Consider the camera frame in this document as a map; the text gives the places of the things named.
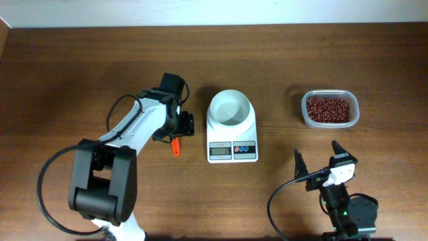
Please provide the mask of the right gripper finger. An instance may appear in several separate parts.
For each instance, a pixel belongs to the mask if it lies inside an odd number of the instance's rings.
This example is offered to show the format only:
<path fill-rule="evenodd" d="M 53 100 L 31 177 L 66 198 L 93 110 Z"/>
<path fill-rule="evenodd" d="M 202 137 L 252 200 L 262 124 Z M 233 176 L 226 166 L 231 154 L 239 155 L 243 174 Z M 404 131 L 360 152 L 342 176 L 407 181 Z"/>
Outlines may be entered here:
<path fill-rule="evenodd" d="M 333 140 L 331 145 L 335 155 L 347 153 L 347 151 L 336 140 Z"/>
<path fill-rule="evenodd" d="M 295 171 L 294 179 L 300 179 L 308 175 L 308 169 L 304 162 L 301 152 L 294 149 L 294 159 L 295 159 Z"/>

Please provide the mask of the orange plastic measuring scoop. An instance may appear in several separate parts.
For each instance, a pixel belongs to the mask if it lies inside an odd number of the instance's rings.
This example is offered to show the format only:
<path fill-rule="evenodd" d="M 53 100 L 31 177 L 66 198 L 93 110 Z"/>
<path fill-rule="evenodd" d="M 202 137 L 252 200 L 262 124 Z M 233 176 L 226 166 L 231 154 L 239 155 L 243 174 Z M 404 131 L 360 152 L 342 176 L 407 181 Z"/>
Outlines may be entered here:
<path fill-rule="evenodd" d="M 175 157 L 179 157 L 181 154 L 181 148 L 180 148 L 180 143 L 179 143 L 179 139 L 177 137 L 172 138 L 171 140 L 171 148 L 173 151 L 173 155 Z"/>

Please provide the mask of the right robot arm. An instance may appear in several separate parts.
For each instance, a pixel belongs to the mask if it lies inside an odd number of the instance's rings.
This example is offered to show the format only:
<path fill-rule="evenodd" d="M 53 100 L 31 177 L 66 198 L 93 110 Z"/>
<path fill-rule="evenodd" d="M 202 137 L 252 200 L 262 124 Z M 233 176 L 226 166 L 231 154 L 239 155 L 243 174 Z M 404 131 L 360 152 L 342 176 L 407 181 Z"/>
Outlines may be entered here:
<path fill-rule="evenodd" d="M 297 149 L 294 151 L 294 179 L 306 183 L 306 191 L 318 190 L 318 201 L 330 218 L 334 230 L 322 234 L 323 240 L 369 240 L 376 232 L 378 201 L 363 193 L 349 194 L 346 182 L 355 177 L 358 159 L 332 141 L 334 155 L 328 166 L 309 173 Z"/>

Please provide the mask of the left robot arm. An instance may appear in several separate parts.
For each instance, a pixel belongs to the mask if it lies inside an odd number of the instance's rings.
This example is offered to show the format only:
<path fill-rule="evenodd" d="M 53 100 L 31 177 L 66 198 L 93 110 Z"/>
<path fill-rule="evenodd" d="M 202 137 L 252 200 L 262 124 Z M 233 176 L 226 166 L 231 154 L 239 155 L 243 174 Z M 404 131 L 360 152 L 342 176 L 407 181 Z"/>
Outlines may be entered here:
<path fill-rule="evenodd" d="M 188 84 L 166 73 L 160 85 L 134 96 L 134 106 L 96 141 L 75 151 L 68 205 L 99 227 L 106 240 L 145 240 L 133 214 L 137 198 L 136 158 L 149 140 L 171 143 L 194 135 L 193 116 L 183 111 Z"/>

